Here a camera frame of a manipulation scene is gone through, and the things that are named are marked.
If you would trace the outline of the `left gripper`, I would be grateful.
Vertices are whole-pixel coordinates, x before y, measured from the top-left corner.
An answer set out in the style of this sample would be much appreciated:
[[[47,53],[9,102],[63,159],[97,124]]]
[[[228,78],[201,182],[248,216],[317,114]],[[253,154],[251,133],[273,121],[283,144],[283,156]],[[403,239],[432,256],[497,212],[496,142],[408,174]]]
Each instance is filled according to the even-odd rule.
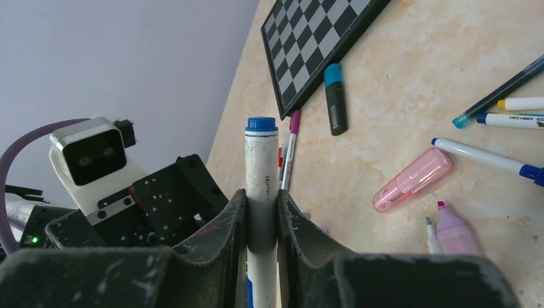
[[[215,218],[228,203],[197,154],[176,161],[46,225],[57,248],[175,246]]]

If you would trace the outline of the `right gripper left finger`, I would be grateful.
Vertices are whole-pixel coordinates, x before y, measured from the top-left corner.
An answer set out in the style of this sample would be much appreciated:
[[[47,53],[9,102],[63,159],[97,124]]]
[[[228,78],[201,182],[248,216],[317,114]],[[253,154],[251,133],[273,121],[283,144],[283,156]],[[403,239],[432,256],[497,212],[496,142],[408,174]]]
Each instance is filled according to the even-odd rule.
[[[1,263],[2,307],[235,307],[246,293],[246,191],[180,244],[22,249]]]

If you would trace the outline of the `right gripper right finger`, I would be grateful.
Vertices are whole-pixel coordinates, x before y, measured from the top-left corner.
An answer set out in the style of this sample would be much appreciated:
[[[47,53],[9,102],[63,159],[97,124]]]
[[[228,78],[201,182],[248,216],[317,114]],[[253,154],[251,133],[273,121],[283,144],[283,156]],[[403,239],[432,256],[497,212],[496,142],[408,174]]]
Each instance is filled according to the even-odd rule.
[[[471,255],[356,253],[278,193],[283,307],[519,307],[502,272]]]

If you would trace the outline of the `thick blue whiteboard marker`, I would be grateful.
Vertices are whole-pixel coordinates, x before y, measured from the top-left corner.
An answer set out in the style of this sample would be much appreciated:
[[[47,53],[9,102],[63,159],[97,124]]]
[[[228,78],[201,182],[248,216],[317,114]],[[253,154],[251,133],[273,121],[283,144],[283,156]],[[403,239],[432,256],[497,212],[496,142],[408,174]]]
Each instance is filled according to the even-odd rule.
[[[278,128],[250,117],[244,131],[250,307],[276,307]]]

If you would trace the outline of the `grey white marker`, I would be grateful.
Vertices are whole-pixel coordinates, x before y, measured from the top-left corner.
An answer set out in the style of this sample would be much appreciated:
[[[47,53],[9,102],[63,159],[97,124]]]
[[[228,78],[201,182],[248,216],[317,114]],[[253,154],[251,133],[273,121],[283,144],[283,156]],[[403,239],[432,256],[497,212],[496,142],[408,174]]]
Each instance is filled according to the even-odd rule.
[[[430,254],[442,254],[441,245],[438,241],[434,224],[430,217],[425,218],[427,229],[427,247]]]

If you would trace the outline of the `purple highlighter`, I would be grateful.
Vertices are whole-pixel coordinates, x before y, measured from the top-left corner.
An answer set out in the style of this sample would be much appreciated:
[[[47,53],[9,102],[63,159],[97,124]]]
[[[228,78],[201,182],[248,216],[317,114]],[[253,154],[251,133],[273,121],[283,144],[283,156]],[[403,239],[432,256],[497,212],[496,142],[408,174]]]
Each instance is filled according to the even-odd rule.
[[[444,201],[438,201],[436,236],[444,254],[482,255],[468,225]]]

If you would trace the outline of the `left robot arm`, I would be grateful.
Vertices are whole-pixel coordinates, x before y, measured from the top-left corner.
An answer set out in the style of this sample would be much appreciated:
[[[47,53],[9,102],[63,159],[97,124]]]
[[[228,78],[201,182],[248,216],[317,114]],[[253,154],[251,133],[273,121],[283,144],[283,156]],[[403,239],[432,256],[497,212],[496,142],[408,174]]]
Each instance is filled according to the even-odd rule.
[[[8,223],[21,231],[18,248],[175,246],[214,219],[228,200],[197,155],[154,173],[133,161],[124,169],[72,189],[76,208],[55,207],[40,191],[10,186]]]

